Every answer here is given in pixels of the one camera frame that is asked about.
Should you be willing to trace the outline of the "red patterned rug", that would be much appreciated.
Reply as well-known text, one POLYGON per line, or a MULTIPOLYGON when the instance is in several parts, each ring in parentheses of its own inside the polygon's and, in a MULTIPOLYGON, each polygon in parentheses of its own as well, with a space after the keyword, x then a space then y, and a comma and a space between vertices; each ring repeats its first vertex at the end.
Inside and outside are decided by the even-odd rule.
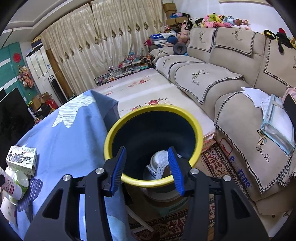
POLYGON ((127 208, 152 228, 140 230, 139 223, 130 223, 136 240, 194 240, 189 234, 194 227, 206 240, 215 220, 236 220, 238 208, 248 207, 247 190, 218 144, 203 152, 188 171, 181 163, 177 168, 185 177, 175 174, 173 183, 162 186, 164 197, 148 197, 148 191, 158 194, 156 187, 123 186, 127 208))

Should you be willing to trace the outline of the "clear plastic document pouch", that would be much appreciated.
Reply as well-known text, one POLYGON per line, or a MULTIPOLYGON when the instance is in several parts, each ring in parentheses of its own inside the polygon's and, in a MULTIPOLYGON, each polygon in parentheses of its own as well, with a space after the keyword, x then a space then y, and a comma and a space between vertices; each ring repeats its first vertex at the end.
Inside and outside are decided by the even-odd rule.
POLYGON ((274 94, 261 104, 263 121, 260 131, 277 144, 288 156, 295 148, 295 129, 283 102, 274 94))

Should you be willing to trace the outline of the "large black television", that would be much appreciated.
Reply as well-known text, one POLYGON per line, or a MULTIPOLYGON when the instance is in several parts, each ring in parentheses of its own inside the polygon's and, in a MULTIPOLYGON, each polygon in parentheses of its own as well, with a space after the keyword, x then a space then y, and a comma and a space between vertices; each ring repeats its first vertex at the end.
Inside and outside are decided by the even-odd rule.
POLYGON ((1 100, 0 118, 0 159, 1 168, 5 169, 10 147, 16 145, 35 125, 34 118, 17 87, 1 100))

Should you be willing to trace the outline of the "cream patterned curtains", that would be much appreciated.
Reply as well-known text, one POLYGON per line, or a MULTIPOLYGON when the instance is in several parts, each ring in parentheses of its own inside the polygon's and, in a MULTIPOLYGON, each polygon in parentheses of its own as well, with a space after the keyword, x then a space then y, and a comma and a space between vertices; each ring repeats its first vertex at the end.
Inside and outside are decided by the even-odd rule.
POLYGON ((40 37, 75 94, 130 53, 145 56, 150 35, 163 29, 161 1, 92 1, 68 13, 40 37))

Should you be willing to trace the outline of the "beige embroidered sofa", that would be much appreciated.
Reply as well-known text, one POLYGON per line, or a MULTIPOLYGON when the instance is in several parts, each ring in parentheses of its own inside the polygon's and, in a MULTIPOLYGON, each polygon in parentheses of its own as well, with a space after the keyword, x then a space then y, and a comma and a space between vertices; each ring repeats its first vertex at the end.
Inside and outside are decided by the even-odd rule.
POLYGON ((216 140, 262 215, 295 205, 295 150, 262 130, 263 113, 245 91, 282 97, 295 87, 295 49, 250 30, 194 28, 187 54, 151 51, 156 70, 207 114, 216 140))

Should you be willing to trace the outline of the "white blue toothpaste tube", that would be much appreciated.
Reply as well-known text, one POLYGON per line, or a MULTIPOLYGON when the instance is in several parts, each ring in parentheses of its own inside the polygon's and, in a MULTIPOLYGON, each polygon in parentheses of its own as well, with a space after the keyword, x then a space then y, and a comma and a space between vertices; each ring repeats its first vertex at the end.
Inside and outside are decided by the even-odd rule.
POLYGON ((171 175, 168 151, 158 151, 151 157, 144 171, 145 180, 159 180, 171 175))

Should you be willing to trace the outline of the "black yellow plush toy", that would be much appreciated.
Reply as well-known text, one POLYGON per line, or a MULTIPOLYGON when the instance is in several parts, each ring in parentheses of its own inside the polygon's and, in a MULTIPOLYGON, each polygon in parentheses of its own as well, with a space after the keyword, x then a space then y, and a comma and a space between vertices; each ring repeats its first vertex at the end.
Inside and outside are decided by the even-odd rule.
POLYGON ((289 39, 285 33, 285 30, 282 28, 279 28, 276 34, 270 30, 264 30, 263 34, 271 40, 276 40, 278 44, 278 50, 281 54, 284 53, 282 45, 285 45, 290 49, 295 49, 295 39, 289 39))

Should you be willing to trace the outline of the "low shelf of clutter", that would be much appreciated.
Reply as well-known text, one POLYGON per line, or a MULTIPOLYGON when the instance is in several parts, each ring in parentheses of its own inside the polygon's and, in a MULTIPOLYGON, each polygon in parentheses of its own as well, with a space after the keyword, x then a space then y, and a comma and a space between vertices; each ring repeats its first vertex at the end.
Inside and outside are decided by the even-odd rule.
POLYGON ((149 69, 152 67, 151 57, 149 55, 143 58, 135 58, 133 60, 126 60, 121 63, 118 67, 110 67, 109 70, 94 78, 96 86, 101 86, 106 83, 112 82, 119 78, 126 77, 133 73, 138 73, 140 71, 149 69))

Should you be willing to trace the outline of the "artificial flower bouquet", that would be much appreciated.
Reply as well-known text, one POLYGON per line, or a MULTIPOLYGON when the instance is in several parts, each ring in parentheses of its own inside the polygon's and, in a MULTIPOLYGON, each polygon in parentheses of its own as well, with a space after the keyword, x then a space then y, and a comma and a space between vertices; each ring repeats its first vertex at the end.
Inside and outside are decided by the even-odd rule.
POLYGON ((23 84, 23 87, 32 88, 34 86, 34 80, 29 72, 29 68, 27 66, 18 66, 18 75, 17 79, 23 84))

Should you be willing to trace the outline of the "pile of plush toys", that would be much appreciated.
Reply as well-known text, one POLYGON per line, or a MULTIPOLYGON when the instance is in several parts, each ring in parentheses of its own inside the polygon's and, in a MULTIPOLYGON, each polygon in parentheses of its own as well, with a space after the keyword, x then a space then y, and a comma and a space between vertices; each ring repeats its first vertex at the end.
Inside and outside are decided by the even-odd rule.
POLYGON ((251 30, 248 20, 235 19, 232 16, 217 15, 212 13, 204 18, 192 18, 190 15, 183 14, 187 19, 181 24, 181 29, 176 33, 170 26, 166 28, 166 32, 150 35, 144 43, 152 51, 152 46, 173 47, 178 43, 186 44, 189 40, 189 31, 193 28, 239 28, 251 30))

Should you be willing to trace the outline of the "cardboard boxes stack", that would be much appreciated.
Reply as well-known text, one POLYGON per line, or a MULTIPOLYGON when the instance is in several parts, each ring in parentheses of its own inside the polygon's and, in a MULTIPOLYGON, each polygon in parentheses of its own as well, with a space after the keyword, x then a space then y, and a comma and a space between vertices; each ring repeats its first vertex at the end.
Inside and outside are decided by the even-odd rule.
POLYGON ((177 11, 175 3, 163 3, 162 7, 166 16, 165 24, 167 26, 180 25, 190 17, 187 13, 177 11))

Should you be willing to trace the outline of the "white Co-Q10 bottle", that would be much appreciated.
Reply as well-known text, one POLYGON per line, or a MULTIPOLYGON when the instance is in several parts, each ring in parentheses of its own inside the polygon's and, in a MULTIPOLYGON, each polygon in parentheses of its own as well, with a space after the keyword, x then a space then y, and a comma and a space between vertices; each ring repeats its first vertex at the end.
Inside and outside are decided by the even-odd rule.
POLYGON ((22 189, 16 182, 11 178, 2 168, 1 168, 1 180, 3 184, 1 184, 1 188, 11 197, 16 200, 20 200, 22 198, 22 189))

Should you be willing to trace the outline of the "white papers on sofa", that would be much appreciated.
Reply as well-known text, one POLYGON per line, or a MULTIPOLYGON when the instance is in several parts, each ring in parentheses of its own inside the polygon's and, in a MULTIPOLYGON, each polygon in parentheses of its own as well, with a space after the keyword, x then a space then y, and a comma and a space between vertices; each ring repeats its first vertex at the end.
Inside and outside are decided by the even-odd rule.
POLYGON ((265 115, 269 105, 270 96, 256 88, 242 87, 242 90, 242 93, 253 102, 256 108, 260 108, 263 115, 265 115))

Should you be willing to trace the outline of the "green white tissue pack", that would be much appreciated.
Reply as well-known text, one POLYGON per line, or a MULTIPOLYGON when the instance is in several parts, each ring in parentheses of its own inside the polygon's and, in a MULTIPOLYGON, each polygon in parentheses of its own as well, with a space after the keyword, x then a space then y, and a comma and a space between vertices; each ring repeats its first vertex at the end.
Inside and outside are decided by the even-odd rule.
POLYGON ((25 195, 26 191, 29 188, 29 179, 25 173, 23 173, 20 170, 14 171, 11 168, 6 168, 5 172, 13 178, 13 180, 16 182, 17 185, 19 185, 22 189, 22 198, 25 195))

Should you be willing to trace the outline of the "blue patterned tablecloth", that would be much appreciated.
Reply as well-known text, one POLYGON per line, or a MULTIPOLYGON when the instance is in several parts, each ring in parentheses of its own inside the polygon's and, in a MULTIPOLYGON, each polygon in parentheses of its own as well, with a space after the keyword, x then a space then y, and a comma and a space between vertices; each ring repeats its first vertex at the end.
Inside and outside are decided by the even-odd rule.
POLYGON ((20 238, 64 175, 82 177, 104 165, 104 142, 119 119, 117 106, 115 99, 88 90, 44 118, 18 142, 38 154, 35 175, 17 204, 12 225, 20 238))

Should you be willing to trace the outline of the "yellow rimmed black trash bin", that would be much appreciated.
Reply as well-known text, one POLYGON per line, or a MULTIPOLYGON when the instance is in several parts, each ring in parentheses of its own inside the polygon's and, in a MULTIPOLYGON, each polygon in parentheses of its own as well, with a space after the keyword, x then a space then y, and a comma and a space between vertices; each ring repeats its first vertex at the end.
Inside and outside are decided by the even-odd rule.
POLYGON ((174 105, 151 105, 120 118, 108 131, 104 158, 115 157, 126 148, 127 158, 121 181, 141 188, 159 188, 173 183, 173 177, 145 180, 144 172, 158 151, 174 147, 193 167, 203 149, 203 132, 197 119, 174 105))

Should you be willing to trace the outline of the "black tower fan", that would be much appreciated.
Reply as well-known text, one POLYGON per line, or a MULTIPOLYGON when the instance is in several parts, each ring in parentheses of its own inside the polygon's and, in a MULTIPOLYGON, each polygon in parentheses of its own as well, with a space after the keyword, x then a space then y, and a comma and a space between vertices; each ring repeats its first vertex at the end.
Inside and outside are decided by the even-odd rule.
POLYGON ((62 91, 62 88, 60 87, 58 81, 56 80, 54 75, 50 75, 48 77, 48 81, 55 92, 55 95, 58 97, 60 103, 64 105, 65 103, 68 102, 68 99, 66 98, 64 92, 62 91))

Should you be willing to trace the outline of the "floral green tea box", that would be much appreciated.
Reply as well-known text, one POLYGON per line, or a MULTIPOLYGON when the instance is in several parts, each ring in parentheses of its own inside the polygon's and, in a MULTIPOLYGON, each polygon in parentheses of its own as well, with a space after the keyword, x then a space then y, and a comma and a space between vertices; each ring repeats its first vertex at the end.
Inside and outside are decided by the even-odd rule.
POLYGON ((14 171, 34 176, 37 163, 36 148, 11 146, 6 157, 7 165, 14 171))

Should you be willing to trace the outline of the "white paper cup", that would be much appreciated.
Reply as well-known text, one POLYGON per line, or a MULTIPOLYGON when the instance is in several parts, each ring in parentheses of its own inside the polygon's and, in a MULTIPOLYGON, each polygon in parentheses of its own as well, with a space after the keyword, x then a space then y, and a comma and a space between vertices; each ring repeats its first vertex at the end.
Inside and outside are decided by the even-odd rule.
POLYGON ((17 224, 16 221, 16 205, 17 200, 8 196, 4 196, 2 203, 1 203, 1 212, 6 220, 13 223, 14 225, 17 224))

